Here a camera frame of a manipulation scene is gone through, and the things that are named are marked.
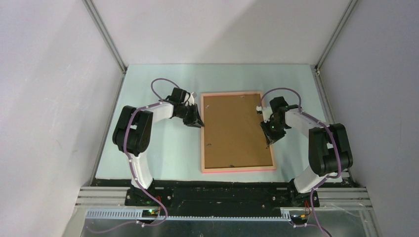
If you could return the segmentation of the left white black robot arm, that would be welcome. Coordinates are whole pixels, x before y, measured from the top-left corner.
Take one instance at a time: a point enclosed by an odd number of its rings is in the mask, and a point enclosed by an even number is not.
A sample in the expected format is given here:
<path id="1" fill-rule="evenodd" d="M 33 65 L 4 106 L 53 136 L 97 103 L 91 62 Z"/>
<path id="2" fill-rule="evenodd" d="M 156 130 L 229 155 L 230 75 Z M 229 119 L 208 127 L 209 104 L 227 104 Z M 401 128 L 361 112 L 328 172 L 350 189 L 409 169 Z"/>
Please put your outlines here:
<path id="1" fill-rule="evenodd" d="M 153 177 L 146 158 L 152 126 L 164 119 L 180 118 L 186 126 L 204 127 L 195 98 L 195 92 L 175 87 L 171 95 L 157 103 L 139 108 L 124 106 L 120 113 L 112 141 L 127 155 L 131 183 L 140 189 L 137 199 L 143 205 L 152 205 L 156 199 L 156 192 L 149 188 Z"/>

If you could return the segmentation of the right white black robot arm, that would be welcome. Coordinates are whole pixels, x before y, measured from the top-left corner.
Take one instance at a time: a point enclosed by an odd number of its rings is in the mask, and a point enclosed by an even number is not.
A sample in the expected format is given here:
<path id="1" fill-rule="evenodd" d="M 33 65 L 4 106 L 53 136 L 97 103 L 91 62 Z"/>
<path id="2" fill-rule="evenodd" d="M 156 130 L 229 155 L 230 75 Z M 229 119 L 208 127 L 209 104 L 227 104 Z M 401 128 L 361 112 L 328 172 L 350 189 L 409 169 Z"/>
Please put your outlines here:
<path id="1" fill-rule="evenodd" d="M 353 165 L 353 157 L 346 128 L 341 123 L 325 124 L 305 112 L 300 105 L 289 105 L 284 97 L 275 97 L 264 107 L 258 105 L 260 123 L 268 146 L 284 138 L 288 129 L 296 129 L 308 139 L 309 166 L 291 180 L 288 202 L 301 206 L 307 193 L 317 189 L 328 179 L 335 179 Z"/>

